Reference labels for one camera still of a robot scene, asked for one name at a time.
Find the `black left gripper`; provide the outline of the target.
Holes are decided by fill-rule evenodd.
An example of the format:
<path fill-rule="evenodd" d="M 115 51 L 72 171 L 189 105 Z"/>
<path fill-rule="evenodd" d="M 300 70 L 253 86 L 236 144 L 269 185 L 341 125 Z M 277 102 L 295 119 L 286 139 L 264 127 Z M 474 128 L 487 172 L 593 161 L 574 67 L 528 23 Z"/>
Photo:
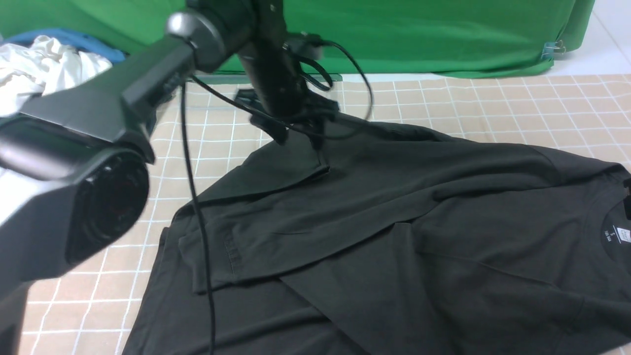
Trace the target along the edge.
<path fill-rule="evenodd" d="M 331 75 L 315 60 L 291 53 L 286 45 L 264 49 L 248 45 L 239 60 L 252 88 L 237 91 L 234 102 L 250 113 L 252 125 L 269 133 L 280 145 L 288 139 L 295 124 L 309 133 L 311 146 L 320 151 L 327 139 L 325 119 L 340 112 L 339 104 L 316 94 L 309 84 L 323 92 L 334 87 Z"/>

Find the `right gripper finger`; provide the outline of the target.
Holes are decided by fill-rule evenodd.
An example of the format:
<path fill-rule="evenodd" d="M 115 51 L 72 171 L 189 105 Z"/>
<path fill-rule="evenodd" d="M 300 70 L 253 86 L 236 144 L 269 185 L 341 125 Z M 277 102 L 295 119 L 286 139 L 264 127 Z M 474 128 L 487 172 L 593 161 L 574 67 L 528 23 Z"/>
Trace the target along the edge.
<path fill-rule="evenodd" d="M 627 220 L 631 220 L 631 179 L 624 180 L 625 197 L 623 200 L 625 216 Z"/>

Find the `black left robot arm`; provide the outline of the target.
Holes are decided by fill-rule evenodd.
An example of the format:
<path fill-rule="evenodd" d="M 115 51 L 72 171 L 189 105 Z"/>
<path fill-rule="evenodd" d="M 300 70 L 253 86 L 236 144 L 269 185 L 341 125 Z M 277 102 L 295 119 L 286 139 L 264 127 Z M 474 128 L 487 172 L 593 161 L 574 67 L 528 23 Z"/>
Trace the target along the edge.
<path fill-rule="evenodd" d="M 301 63 L 326 42 L 287 30 L 281 0 L 188 0 L 151 46 L 77 87 L 30 99 L 1 120 L 1 353 L 19 350 L 34 282 L 63 276 L 119 240 L 148 201 L 157 109 L 197 71 L 237 55 L 282 142 L 323 138 Z"/>

